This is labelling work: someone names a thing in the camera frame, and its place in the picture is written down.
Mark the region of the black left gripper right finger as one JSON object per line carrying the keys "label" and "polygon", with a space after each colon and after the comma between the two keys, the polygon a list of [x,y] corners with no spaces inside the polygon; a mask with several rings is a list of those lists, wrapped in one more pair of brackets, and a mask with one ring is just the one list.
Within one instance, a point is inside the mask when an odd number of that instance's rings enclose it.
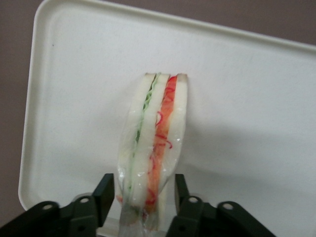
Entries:
{"label": "black left gripper right finger", "polygon": [[175,175],[175,204],[168,237],[274,237],[241,205],[232,201],[221,202],[217,207],[190,194],[185,176]]}

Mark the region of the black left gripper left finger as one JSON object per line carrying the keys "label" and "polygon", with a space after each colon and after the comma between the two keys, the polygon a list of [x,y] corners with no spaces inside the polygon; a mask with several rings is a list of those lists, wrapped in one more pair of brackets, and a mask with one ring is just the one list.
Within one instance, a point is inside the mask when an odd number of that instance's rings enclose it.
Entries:
{"label": "black left gripper left finger", "polygon": [[65,207],[44,201],[0,228],[2,237],[95,237],[115,197],[114,175],[105,174],[94,192]]}

